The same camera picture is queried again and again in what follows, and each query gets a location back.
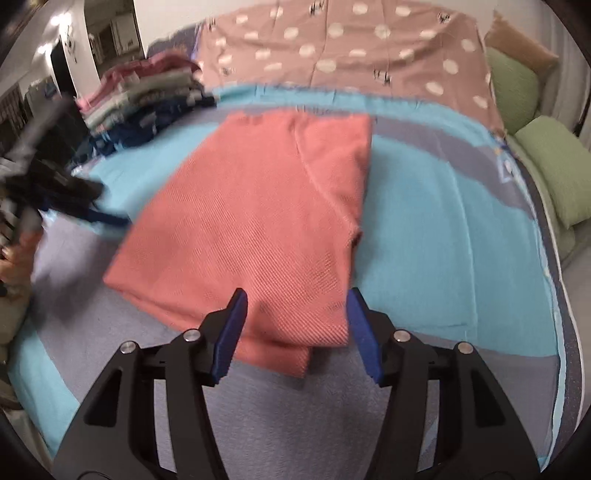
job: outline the metal screw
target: metal screw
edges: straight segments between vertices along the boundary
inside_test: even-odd
[[[470,355],[474,351],[474,347],[468,342],[458,343],[457,349],[460,351],[460,353],[463,353],[465,355]]]
[[[132,342],[130,340],[128,342],[123,342],[119,347],[119,350],[121,350],[121,353],[131,353],[135,350],[136,346],[137,345],[135,344],[135,342]]]
[[[192,328],[190,330],[187,330],[183,334],[183,338],[186,342],[196,342],[201,338],[201,332],[197,329]]]
[[[406,330],[396,330],[394,332],[394,340],[397,342],[408,342],[410,340],[410,333]]]

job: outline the gray stripe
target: gray stripe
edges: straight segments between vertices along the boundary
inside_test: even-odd
[[[176,125],[222,123],[228,115],[236,111],[242,111],[249,115],[257,115],[280,107],[280,105],[245,105],[244,107],[221,106],[215,109],[203,109],[193,112]],[[315,108],[313,106],[299,106],[296,108],[315,115],[345,116],[351,114],[349,111]],[[527,200],[512,177],[505,173],[507,181],[501,181],[504,166],[499,163],[500,160],[497,159],[493,148],[473,147],[460,138],[448,135],[442,130],[437,130],[427,125],[385,116],[372,116],[372,118],[374,119],[375,135],[412,145],[419,150],[430,153],[440,160],[448,162],[457,172],[481,183],[500,202],[509,207],[523,210],[530,219],[534,218]]]
[[[33,321],[67,387],[82,400],[125,340],[141,346],[177,335],[106,288],[102,276],[118,245],[58,218],[48,230],[35,271]],[[452,342],[428,338],[429,343]],[[540,456],[548,451],[557,358],[482,351]],[[206,399],[230,478],[362,478],[388,401],[365,374],[354,346],[318,349],[306,379],[234,362]],[[431,397],[426,428],[437,417]],[[163,466],[173,467],[163,393],[156,416]],[[429,461],[431,445],[421,464]]]

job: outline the bed sheet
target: bed sheet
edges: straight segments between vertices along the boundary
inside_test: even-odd
[[[256,85],[217,94],[217,109],[99,163],[92,175],[109,188],[103,207],[135,219],[236,110],[371,114],[354,283],[371,308],[432,344],[473,342],[544,465],[579,418],[580,351],[543,209],[503,145],[481,124],[432,103]],[[177,334],[102,284],[118,244],[111,233],[60,218],[38,257],[34,307],[15,345],[11,379],[53,453],[121,342],[148,346]],[[433,458],[433,388],[421,466]],[[174,468],[159,392],[159,452]],[[367,467],[387,395],[368,381],[350,346],[315,352],[302,381],[233,362],[206,398],[231,478],[342,479],[360,478]]]

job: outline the navy blue folded garment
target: navy blue folded garment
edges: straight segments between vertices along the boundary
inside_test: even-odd
[[[139,147],[192,110],[215,104],[213,96],[204,95],[196,100],[183,95],[146,105],[130,115],[124,123],[92,136],[90,144],[97,154],[105,157],[126,148]]]

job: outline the polka dot blanket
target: polka dot blanket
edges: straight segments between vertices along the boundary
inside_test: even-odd
[[[207,22],[197,60],[208,87],[337,89],[438,102],[504,131],[476,21],[404,0],[293,0]]]

